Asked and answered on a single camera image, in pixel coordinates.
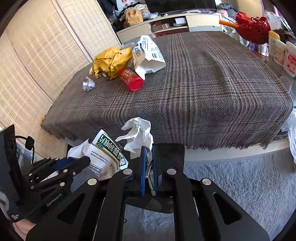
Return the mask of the white tissue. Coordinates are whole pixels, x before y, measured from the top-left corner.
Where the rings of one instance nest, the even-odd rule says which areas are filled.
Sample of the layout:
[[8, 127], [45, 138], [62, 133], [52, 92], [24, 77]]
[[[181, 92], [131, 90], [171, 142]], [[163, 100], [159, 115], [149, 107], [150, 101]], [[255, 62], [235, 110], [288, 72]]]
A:
[[142, 146], [148, 148], [147, 162], [150, 163], [152, 161], [152, 144], [154, 143], [153, 136], [150, 133], [151, 122], [139, 117], [132, 118], [121, 129], [123, 131], [129, 130], [129, 132], [124, 136], [117, 137], [115, 141], [127, 141], [124, 150], [130, 152], [131, 159], [140, 157]]

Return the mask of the green white medicine box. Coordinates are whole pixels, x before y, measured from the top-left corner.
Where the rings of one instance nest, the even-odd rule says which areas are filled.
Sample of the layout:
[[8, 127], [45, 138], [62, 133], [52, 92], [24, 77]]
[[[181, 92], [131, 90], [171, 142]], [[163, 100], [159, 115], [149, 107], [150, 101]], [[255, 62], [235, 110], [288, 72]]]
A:
[[90, 158], [89, 168], [99, 180], [109, 179], [128, 167], [128, 160], [104, 130], [100, 130], [91, 143], [86, 140], [71, 148], [67, 154], [67, 157], [72, 158], [84, 156]]

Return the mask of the red cylindrical canister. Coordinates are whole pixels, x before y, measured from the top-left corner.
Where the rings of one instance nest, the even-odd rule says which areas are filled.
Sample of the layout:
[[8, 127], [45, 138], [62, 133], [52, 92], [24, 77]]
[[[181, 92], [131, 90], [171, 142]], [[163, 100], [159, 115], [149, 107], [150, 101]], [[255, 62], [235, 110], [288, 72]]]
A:
[[129, 68], [121, 69], [118, 76], [131, 92], [140, 90], [144, 85], [144, 80]]

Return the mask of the white paper ball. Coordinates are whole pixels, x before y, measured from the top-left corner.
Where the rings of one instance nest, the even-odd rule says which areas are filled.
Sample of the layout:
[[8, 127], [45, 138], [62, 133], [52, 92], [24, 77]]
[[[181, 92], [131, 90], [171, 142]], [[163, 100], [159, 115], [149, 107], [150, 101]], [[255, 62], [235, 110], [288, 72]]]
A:
[[91, 78], [86, 76], [85, 81], [82, 84], [82, 87], [84, 91], [89, 91], [92, 90], [95, 87], [95, 85], [95, 82]]

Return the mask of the torn white medicine box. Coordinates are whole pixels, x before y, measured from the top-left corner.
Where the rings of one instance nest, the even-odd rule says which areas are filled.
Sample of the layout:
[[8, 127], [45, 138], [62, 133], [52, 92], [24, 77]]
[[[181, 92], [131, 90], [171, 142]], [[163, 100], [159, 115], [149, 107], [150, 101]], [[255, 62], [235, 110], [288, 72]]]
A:
[[145, 80], [145, 75], [155, 73], [166, 66], [166, 62], [156, 45], [148, 35], [142, 35], [133, 50], [135, 73]]

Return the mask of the yellow paper bag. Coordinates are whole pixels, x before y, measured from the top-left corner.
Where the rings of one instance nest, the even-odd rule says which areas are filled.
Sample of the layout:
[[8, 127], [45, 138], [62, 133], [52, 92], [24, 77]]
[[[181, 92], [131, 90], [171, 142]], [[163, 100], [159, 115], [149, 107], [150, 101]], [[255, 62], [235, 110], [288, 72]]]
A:
[[128, 66], [132, 59], [132, 48], [119, 49], [112, 47], [99, 53], [93, 62], [90, 75], [107, 77], [109, 80], [116, 78], [119, 71]]

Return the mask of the black trash bin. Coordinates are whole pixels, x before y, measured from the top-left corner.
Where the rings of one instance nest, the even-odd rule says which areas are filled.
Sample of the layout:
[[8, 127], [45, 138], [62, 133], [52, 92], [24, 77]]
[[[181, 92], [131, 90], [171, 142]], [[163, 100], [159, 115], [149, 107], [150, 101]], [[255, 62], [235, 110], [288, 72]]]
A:
[[154, 144], [156, 148], [157, 173], [158, 173], [158, 193], [154, 196], [154, 174], [153, 160], [145, 168], [145, 195], [140, 192], [140, 171], [141, 161], [133, 160], [132, 164], [137, 169], [132, 185], [128, 185], [127, 192], [131, 195], [126, 197], [125, 204], [141, 208], [144, 210], [173, 213], [173, 199], [171, 197], [171, 183], [167, 178], [167, 170], [174, 169], [183, 172], [185, 147], [181, 144]]

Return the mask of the grey plaid tablecloth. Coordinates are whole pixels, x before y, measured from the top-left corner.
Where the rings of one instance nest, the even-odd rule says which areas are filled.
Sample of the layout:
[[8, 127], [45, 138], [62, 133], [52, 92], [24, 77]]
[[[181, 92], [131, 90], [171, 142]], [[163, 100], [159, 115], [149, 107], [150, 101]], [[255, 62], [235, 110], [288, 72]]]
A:
[[46, 114], [42, 127], [58, 138], [86, 140], [104, 130], [111, 138], [132, 118], [151, 123], [156, 143], [188, 148], [266, 147], [293, 109], [276, 74], [252, 51], [224, 32], [158, 37], [166, 66], [145, 78], [137, 92], [118, 78], [78, 71]]

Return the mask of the yellow plush toy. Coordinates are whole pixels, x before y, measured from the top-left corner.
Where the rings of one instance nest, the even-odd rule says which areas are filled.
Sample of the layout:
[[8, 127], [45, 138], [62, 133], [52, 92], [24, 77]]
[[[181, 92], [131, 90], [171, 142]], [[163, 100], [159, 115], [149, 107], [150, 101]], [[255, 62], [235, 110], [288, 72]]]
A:
[[142, 23], [143, 17], [138, 9], [129, 9], [125, 14], [125, 23], [130, 27]]

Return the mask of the black flat screen television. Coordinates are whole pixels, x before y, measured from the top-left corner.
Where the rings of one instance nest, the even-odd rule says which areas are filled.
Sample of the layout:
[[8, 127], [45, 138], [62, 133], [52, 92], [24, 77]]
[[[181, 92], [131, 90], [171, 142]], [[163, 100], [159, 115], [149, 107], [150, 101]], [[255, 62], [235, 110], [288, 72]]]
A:
[[145, 0], [151, 13], [167, 13], [187, 9], [217, 9], [214, 0]]

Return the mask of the red fruit basket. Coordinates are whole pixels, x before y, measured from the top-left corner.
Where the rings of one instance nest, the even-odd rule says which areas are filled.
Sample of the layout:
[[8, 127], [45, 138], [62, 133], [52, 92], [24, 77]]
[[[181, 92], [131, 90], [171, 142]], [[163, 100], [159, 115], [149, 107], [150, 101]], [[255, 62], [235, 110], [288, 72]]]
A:
[[263, 45], [268, 42], [271, 27], [266, 17], [249, 17], [239, 11], [235, 20], [235, 24], [223, 20], [220, 20], [219, 24], [234, 28], [240, 37], [254, 44]]

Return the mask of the white bottle pink label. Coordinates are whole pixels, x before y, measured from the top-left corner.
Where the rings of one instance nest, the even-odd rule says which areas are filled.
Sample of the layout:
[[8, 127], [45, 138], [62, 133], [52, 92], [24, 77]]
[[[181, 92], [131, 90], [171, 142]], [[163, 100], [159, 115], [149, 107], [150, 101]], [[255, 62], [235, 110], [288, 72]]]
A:
[[286, 42], [285, 47], [285, 58], [283, 68], [286, 73], [292, 78], [295, 77], [295, 66], [296, 66], [296, 46], [291, 42]]

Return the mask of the white bottle yellow cap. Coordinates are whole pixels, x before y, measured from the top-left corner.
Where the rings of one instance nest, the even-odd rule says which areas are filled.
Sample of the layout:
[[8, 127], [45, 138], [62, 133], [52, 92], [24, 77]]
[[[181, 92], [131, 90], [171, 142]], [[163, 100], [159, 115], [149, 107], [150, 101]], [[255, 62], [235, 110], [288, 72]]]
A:
[[277, 40], [280, 40], [280, 36], [274, 31], [269, 31], [268, 32], [268, 53], [270, 57], [274, 56], [275, 44]]

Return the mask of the white cream bottle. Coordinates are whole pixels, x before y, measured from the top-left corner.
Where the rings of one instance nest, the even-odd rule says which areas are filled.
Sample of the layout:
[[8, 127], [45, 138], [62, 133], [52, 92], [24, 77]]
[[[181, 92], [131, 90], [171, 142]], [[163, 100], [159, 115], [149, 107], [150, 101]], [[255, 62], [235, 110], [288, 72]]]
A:
[[273, 59], [280, 66], [283, 66], [283, 63], [285, 60], [285, 50], [286, 50], [286, 44], [281, 40], [276, 40]]

